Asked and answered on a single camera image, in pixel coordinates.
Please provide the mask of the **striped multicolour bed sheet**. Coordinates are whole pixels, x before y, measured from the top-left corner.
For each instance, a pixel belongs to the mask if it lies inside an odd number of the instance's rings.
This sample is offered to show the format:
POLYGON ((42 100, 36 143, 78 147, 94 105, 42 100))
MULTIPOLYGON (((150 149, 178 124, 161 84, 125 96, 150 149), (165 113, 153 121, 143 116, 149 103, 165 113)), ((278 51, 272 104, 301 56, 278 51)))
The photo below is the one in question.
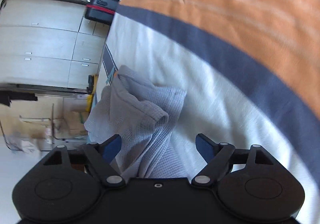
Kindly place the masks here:
POLYGON ((172 134, 189 174, 196 134, 264 146, 301 182, 319 223, 319 0, 121 0, 116 65, 187 92, 172 134))

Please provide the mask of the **light grey waffle knit garment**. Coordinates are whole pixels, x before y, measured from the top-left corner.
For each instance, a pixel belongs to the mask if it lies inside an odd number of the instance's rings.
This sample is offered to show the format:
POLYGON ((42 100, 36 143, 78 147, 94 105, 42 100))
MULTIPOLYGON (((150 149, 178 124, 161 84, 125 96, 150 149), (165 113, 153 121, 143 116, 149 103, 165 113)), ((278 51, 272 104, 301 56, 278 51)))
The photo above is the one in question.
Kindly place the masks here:
POLYGON ((121 150, 116 162, 125 180, 186 177, 170 142, 185 96, 185 90, 155 86, 122 65, 112 84, 103 89, 85 129, 91 141, 97 143, 120 135, 121 150))

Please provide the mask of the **brown paper bag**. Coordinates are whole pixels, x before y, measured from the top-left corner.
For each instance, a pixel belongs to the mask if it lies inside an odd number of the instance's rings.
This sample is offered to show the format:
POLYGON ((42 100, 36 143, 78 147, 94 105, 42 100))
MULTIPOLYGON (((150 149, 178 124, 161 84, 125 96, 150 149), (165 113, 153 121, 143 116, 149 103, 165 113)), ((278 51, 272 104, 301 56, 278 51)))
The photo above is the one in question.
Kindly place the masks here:
POLYGON ((87 112, 67 112, 63 119, 55 119, 54 136, 57 139, 84 139, 88 132, 84 123, 88 118, 87 112))

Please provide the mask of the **white wardrobe cabinet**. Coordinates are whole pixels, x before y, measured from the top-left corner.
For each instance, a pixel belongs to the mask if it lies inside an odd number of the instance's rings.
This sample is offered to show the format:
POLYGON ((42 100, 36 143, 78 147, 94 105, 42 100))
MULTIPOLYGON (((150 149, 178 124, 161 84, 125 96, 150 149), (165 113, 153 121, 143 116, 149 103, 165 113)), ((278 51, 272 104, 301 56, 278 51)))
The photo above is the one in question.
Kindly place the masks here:
POLYGON ((89 0, 1 0, 1 84, 85 90, 109 27, 85 18, 89 0))

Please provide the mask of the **yellow waste bin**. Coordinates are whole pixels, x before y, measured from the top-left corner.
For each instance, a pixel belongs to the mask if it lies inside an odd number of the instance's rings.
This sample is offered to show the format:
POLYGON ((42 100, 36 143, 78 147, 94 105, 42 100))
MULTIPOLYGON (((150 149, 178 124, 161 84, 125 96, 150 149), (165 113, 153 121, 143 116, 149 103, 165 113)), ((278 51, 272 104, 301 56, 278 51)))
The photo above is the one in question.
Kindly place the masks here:
POLYGON ((87 95, 88 95, 87 96, 87 104, 86 104, 86 112, 88 112, 88 113, 91 111, 91 107, 93 104, 93 98, 94 98, 95 91, 97 88, 97 81, 98 81, 97 74, 88 76, 88 86, 86 88, 87 95))

